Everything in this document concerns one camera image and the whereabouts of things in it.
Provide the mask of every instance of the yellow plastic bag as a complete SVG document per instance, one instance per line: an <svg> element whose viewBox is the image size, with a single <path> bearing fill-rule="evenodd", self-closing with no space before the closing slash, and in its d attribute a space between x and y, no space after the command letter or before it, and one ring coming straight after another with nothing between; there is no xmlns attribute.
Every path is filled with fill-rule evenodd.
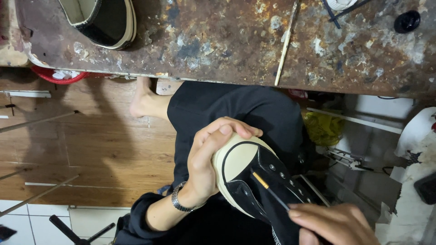
<svg viewBox="0 0 436 245"><path fill-rule="evenodd" d="M318 146L334 146L340 138L345 121L319 112L308 112L304 117L309 138Z"/></svg>

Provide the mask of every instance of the white tile floor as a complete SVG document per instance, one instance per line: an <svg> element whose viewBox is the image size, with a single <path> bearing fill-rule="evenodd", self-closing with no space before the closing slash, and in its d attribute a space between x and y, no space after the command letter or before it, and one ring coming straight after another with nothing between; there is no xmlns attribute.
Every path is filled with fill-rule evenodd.
<svg viewBox="0 0 436 245"><path fill-rule="evenodd" d="M0 200L0 211L20 201ZM76 207L68 210L65 205L28 204L0 217L0 224L17 233L1 245L73 245L50 221L57 215L81 238L89 238L118 218L129 213L129 208ZM95 240L92 245L107 245L115 236L115 228Z"/></svg>

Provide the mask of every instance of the metal watch strap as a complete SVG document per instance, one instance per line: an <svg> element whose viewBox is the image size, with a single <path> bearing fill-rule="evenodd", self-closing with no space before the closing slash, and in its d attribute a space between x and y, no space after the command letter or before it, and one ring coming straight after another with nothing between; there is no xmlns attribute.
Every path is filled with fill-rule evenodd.
<svg viewBox="0 0 436 245"><path fill-rule="evenodd" d="M183 212L190 212L191 213L192 211L203 207L206 204L206 202L204 202L198 206L195 206L193 208L187 208L187 207L183 207L182 205L180 205L179 200L177 199L177 196L179 194L179 191L183 188L183 186L185 184L186 184L186 181L183 181L174 189L174 192L171 194L171 201L173 202L173 206L176 209L183 211Z"/></svg>

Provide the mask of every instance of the black pants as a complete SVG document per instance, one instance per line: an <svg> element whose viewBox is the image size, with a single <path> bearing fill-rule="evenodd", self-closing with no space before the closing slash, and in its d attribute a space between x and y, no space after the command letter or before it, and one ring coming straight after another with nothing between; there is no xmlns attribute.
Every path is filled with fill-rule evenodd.
<svg viewBox="0 0 436 245"><path fill-rule="evenodd" d="M186 81L171 98L167 114L177 131L170 191L188 179L187 159L195 133L223 116L263 130L260 139L289 170L298 159L303 127L300 107L273 88Z"/></svg>

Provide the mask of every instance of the black sleeve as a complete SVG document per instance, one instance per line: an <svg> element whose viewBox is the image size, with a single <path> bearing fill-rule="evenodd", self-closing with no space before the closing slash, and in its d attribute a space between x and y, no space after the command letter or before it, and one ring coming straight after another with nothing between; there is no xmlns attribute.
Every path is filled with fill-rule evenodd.
<svg viewBox="0 0 436 245"><path fill-rule="evenodd" d="M156 193L145 193L132 206L130 217L122 217L123 224L117 231L115 245L151 245L168 231L152 231L145 222L148 207L164 198Z"/></svg>

